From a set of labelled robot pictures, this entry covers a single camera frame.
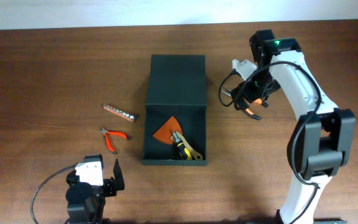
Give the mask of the orange scraper with tan handle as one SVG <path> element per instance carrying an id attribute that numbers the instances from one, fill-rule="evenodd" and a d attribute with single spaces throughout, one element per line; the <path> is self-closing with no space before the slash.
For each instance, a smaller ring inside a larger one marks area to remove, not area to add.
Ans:
<path id="1" fill-rule="evenodd" d="M 177 119 L 174 116 L 171 116 L 156 132 L 153 133 L 153 137 L 165 144 L 173 144 L 172 134 L 174 131 L 178 131 L 183 136 L 183 131 Z M 190 146 L 188 141 L 184 137 L 184 142 L 186 147 L 190 150 L 191 155 L 193 157 L 192 160 L 201 161 L 203 160 L 203 156 L 197 152 L 193 147 Z"/>

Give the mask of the yellow black ratchet screwdriver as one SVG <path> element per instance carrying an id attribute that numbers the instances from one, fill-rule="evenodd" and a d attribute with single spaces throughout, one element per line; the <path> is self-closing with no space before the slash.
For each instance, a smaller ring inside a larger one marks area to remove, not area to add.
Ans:
<path id="1" fill-rule="evenodd" d="M 173 142 L 175 143 L 178 152 L 183 160 L 192 160 L 190 150 L 186 147 L 184 137 L 178 132 L 174 131 L 172 134 Z"/>

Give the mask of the orange black needle-nose pliers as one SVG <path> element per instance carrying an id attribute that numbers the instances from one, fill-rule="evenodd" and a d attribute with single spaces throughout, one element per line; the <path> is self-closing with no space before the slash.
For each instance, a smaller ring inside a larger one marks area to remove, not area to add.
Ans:
<path id="1" fill-rule="evenodd" d="M 230 90 L 228 88 L 224 88 L 226 91 L 221 90 L 222 93 L 226 94 L 227 96 L 230 96 L 233 99 L 233 104 L 236 110 L 244 112 L 248 117 L 255 119 L 255 120 L 261 120 L 261 117 L 255 113 L 253 113 L 249 109 L 249 105 L 247 103 L 247 99 L 244 96 L 243 93 L 240 94 L 238 99 L 236 99 L 236 94 L 239 92 L 236 90 Z"/>

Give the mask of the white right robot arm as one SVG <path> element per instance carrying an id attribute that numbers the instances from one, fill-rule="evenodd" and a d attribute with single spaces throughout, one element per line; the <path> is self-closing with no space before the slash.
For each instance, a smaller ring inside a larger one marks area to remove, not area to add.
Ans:
<path id="1" fill-rule="evenodd" d="M 287 145 L 293 177 L 275 223 L 314 223 L 314 211 L 324 188 L 348 163 L 356 117 L 327 97 L 312 76 L 294 38 L 277 39 L 271 30 L 258 30 L 250 39 L 254 61 L 232 62 L 232 75 L 243 81 L 229 91 L 231 105 L 248 117 L 250 103 L 267 106 L 267 98 L 283 90 L 296 116 Z"/>

